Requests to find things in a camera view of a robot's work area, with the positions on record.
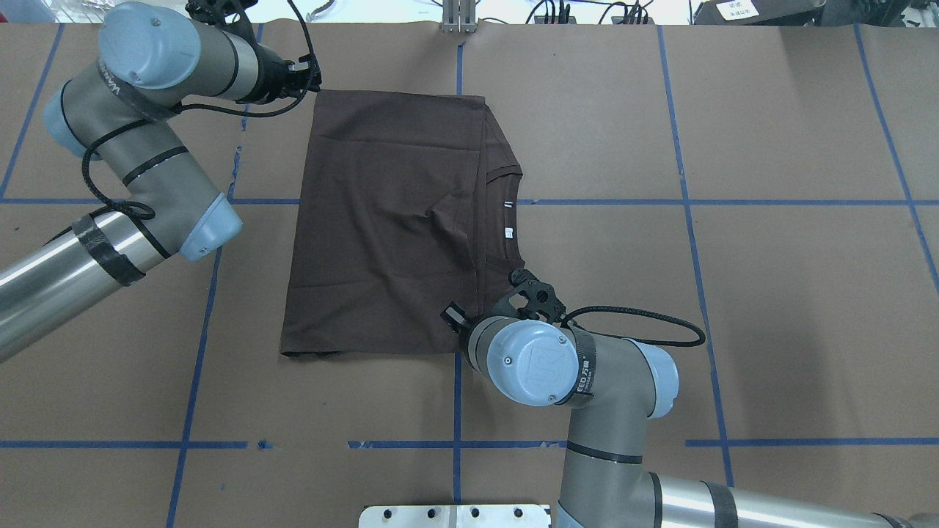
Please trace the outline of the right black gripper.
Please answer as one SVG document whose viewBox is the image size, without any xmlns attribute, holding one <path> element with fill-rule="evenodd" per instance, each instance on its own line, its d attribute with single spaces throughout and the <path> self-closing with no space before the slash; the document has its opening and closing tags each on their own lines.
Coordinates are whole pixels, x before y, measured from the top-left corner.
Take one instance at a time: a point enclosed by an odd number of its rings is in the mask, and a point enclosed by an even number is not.
<svg viewBox="0 0 939 528">
<path fill-rule="evenodd" d="M 451 301 L 440 313 L 440 317 L 457 336 L 460 352 L 473 352 L 479 342 L 477 330 L 482 326 L 483 315 L 468 315 L 455 301 Z"/>
</svg>

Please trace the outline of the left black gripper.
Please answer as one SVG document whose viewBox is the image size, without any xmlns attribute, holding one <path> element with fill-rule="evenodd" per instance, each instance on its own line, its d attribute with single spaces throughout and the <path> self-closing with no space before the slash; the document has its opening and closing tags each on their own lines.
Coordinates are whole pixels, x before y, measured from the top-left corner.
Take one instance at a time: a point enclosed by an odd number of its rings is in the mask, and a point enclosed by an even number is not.
<svg viewBox="0 0 939 528">
<path fill-rule="evenodd" d="M 319 92 L 322 71 L 314 51 L 296 61 L 279 57 L 269 48 L 257 48 L 256 103 L 299 99 L 306 92 Z"/>
</svg>

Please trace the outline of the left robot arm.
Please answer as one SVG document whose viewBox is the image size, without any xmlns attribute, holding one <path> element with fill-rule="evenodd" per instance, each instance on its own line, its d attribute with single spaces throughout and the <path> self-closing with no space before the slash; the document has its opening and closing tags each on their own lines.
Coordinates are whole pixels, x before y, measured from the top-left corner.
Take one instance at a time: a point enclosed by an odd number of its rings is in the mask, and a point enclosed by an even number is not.
<svg viewBox="0 0 939 528">
<path fill-rule="evenodd" d="M 259 43 L 252 1 L 190 1 L 184 13 L 144 2 L 109 11 L 97 59 L 43 113 L 46 130 L 81 160 L 100 204 L 2 274 L 7 361 L 175 255 L 197 261 L 244 223 L 169 126 L 186 111 L 272 118 L 318 92 L 307 51 L 286 59 Z"/>
</svg>

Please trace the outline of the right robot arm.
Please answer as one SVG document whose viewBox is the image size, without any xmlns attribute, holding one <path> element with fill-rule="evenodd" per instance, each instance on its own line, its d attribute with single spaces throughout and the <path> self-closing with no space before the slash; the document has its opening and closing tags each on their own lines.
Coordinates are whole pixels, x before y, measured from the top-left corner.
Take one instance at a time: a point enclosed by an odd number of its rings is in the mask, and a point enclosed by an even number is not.
<svg viewBox="0 0 939 528">
<path fill-rule="evenodd" d="M 648 424 L 679 391 L 667 351 L 523 320 L 513 307 L 442 319 L 470 367 L 516 403 L 570 408 L 559 527 L 935 527 L 937 515 L 864 513 L 680 479 L 644 468 Z"/>
</svg>

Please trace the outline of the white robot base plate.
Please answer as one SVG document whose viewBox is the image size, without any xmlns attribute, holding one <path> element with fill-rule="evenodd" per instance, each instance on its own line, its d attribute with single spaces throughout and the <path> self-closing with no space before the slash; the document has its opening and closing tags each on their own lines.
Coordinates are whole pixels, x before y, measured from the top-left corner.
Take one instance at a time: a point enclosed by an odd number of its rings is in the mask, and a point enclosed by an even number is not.
<svg viewBox="0 0 939 528">
<path fill-rule="evenodd" d="M 549 505 L 376 505 L 359 515 L 359 527 L 551 527 Z"/>
</svg>

